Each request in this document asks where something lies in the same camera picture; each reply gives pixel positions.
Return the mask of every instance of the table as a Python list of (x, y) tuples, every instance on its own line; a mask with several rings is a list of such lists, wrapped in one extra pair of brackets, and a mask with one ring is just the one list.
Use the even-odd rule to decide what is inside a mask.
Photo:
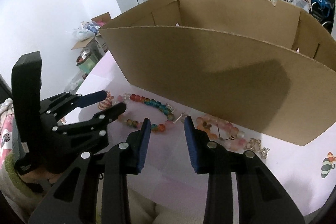
[[(77, 93), (86, 95), (99, 90), (108, 90), (115, 97), (126, 92), (162, 103), (167, 102), (176, 109), (175, 116), (185, 112), (192, 117), (194, 123), (198, 116), (204, 115), (195, 109), (130, 85), (110, 52), (107, 52), (99, 61)], [(65, 119), (67, 123), (84, 121), (92, 118), (92, 115), (98, 111), (98, 104), (84, 109), (77, 108)], [(156, 124), (165, 121), (163, 114), (156, 109), (136, 102), (129, 102), (125, 113), (137, 121), (142, 121), (145, 117)], [(268, 158), (263, 161), (303, 215), (324, 205), (335, 186), (336, 171), (333, 170), (335, 167), (333, 160), (330, 160), (332, 169), (327, 177), (322, 178), (321, 167), (329, 152), (336, 154), (336, 124), (305, 146), (294, 145), (239, 125), (235, 126), (245, 132), (245, 139), (260, 139), (262, 147), (270, 149)], [(111, 123), (108, 126), (110, 145), (104, 151), (125, 141), (127, 135), (133, 130), (118, 121)], [(194, 173), (184, 136), (184, 125), (181, 122), (164, 133), (151, 134), (142, 173), (138, 176), (128, 175), (127, 179), (129, 187), (156, 203), (185, 213), (204, 214), (208, 176)], [(234, 214), (237, 219), (238, 198), (234, 181), (233, 176)]]

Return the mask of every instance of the screw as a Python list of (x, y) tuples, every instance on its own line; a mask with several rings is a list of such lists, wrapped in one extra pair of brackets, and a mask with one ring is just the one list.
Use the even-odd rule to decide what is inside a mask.
[(247, 150), (245, 152), (245, 156), (248, 157), (248, 158), (250, 158), (250, 159), (252, 159), (252, 158), (254, 158), (255, 153), (253, 151), (251, 151), (251, 150)]
[(215, 142), (208, 142), (207, 143), (207, 147), (209, 147), (209, 148), (216, 148), (217, 147), (217, 143), (215, 143)]
[(126, 149), (127, 147), (128, 147), (128, 143), (125, 143), (125, 142), (124, 142), (124, 143), (120, 143), (120, 144), (119, 144), (119, 148), (120, 148), (120, 149)]
[(81, 154), (82, 159), (87, 159), (91, 156), (91, 153), (88, 151), (85, 151)]

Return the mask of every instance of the charm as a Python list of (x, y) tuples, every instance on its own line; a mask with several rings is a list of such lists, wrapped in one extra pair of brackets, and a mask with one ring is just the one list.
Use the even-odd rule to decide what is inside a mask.
[(262, 150), (260, 150), (260, 157), (263, 159), (263, 160), (266, 160), (267, 158), (267, 153), (270, 149), (269, 148), (263, 148)]

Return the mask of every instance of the cardboard flap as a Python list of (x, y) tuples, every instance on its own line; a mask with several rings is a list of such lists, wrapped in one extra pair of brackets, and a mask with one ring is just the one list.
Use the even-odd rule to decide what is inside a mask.
[(321, 24), (301, 10), (299, 26), (293, 50), (314, 58), (336, 71), (336, 42)]
[(112, 21), (105, 24), (101, 29), (132, 26), (132, 24), (136, 22), (141, 22), (143, 17), (145, 17), (147, 19), (146, 21), (148, 21), (152, 11), (164, 7), (174, 1), (177, 0), (150, 0), (144, 2), (117, 16)]
[(336, 120), (336, 72), (284, 47), (190, 27), (101, 34), (131, 84), (202, 112), (297, 145)]
[(180, 0), (183, 26), (242, 34), (292, 48), (300, 8), (269, 0)]

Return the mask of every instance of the plastic bag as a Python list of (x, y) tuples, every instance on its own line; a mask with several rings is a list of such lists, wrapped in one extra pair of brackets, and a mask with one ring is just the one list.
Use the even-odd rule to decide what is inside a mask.
[(95, 36), (95, 33), (91, 32), (88, 29), (80, 29), (77, 30), (76, 37), (79, 41), (86, 40), (88, 38), (93, 38)]

